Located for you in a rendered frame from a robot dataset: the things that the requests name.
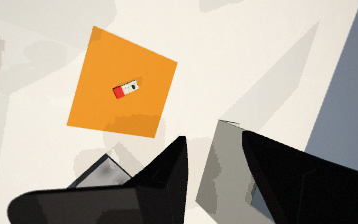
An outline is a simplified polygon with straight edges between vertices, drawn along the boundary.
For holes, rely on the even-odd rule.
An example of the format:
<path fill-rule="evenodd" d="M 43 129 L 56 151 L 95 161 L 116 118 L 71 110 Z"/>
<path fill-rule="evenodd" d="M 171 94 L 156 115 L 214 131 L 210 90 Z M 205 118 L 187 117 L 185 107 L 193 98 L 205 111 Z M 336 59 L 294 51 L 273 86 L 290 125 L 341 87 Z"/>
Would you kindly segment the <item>orange square mat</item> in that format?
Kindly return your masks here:
<path fill-rule="evenodd" d="M 177 63 L 93 26 L 67 126 L 155 138 Z"/>

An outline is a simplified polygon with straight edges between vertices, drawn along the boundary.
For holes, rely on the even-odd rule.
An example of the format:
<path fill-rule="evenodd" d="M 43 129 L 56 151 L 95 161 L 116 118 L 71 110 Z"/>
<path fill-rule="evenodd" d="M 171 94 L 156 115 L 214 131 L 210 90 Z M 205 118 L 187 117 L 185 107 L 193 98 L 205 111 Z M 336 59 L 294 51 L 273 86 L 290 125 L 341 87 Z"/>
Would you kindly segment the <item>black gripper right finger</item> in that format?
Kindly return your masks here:
<path fill-rule="evenodd" d="M 275 224 L 358 224 L 357 170 L 250 130 L 242 148 Z"/>

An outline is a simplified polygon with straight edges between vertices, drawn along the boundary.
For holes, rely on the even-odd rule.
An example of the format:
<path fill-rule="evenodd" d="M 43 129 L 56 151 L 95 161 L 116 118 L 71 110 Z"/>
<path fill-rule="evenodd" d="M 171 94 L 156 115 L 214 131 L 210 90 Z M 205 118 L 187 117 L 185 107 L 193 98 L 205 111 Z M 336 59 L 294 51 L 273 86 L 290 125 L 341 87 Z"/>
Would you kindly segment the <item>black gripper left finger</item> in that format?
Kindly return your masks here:
<path fill-rule="evenodd" d="M 34 190 L 8 205 L 11 224 L 184 224 L 186 136 L 121 185 Z"/>

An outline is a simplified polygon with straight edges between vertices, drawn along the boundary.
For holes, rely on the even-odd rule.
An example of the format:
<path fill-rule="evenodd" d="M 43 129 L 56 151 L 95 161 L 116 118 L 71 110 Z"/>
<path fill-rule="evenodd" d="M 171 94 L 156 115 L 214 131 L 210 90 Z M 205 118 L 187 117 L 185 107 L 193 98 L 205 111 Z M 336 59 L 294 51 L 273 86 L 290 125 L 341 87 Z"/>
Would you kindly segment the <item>dark grey panel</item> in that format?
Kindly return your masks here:
<path fill-rule="evenodd" d="M 275 224 L 250 172 L 239 123 L 218 120 L 195 202 L 217 224 Z"/>

